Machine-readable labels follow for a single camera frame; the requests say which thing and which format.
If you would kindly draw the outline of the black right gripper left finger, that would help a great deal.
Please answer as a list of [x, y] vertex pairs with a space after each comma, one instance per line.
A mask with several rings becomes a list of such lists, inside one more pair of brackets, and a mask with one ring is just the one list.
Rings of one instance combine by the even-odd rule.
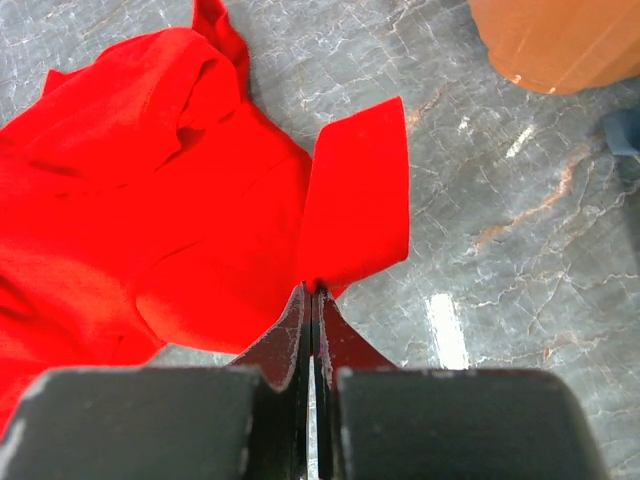
[[1, 443], [5, 479], [303, 479], [311, 297], [223, 367], [41, 375]]

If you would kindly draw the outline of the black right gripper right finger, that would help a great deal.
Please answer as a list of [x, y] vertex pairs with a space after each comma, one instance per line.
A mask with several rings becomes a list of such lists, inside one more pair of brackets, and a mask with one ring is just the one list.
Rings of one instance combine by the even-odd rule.
[[579, 402], [538, 369], [402, 369], [311, 297], [323, 479], [603, 479]]

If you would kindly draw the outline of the red t shirt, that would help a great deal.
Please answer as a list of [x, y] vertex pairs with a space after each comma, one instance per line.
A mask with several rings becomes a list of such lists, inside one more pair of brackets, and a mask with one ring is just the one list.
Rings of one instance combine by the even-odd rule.
[[292, 290], [334, 295], [406, 259], [409, 160], [392, 98], [312, 152], [250, 99], [219, 1], [190, 27], [51, 71], [1, 131], [1, 418], [48, 369], [168, 344], [238, 354]]

